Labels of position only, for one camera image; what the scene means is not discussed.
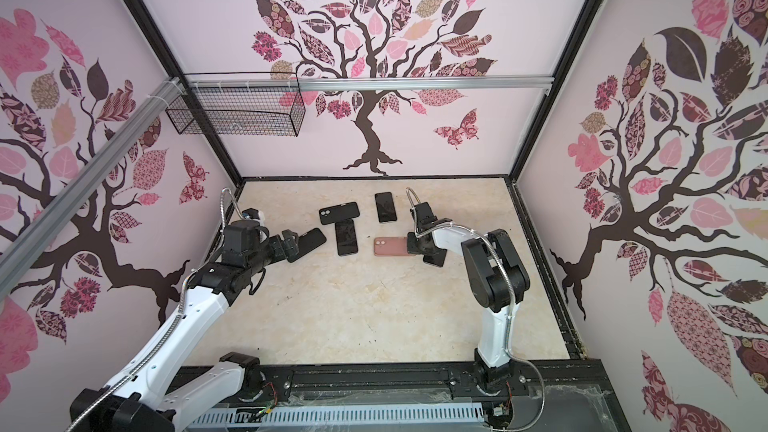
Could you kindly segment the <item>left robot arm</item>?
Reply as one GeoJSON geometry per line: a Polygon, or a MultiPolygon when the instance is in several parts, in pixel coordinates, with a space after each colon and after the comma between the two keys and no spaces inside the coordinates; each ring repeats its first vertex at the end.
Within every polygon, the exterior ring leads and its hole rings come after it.
{"type": "Polygon", "coordinates": [[[71,431],[183,431],[222,400],[259,397],[258,358],[228,353],[176,390],[171,383],[206,332],[243,294],[261,286],[267,266],[300,255],[297,233],[270,235],[254,219],[223,229],[223,244],[187,277],[172,315],[101,389],[83,390],[70,406],[71,431]]]}

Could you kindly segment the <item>pink phone case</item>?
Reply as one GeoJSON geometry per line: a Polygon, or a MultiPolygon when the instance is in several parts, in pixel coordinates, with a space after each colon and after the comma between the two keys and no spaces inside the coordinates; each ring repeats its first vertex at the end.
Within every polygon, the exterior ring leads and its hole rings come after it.
{"type": "Polygon", "coordinates": [[[376,257],[408,256],[408,240],[406,237],[376,237],[373,253],[376,257]]]}

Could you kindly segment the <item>purple phone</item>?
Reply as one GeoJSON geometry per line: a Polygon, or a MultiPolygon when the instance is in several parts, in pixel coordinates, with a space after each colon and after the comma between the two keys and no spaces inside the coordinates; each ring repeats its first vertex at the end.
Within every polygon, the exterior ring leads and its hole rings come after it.
{"type": "Polygon", "coordinates": [[[423,262],[427,265],[442,268],[447,257],[446,250],[439,250],[433,254],[423,256],[423,262]]]}

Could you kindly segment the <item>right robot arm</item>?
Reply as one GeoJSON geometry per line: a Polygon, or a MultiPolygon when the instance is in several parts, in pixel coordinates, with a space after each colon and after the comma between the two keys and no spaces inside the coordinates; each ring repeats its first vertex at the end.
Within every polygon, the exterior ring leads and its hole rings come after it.
{"type": "Polygon", "coordinates": [[[514,320],[530,277],[504,229],[480,233],[450,219],[439,219],[430,205],[410,208],[414,230],[407,235],[407,252],[423,261],[444,265],[449,253],[464,261],[470,291],[483,308],[481,335],[474,354],[474,374],[479,388],[496,392],[515,374],[520,362],[512,352],[514,320]]]}

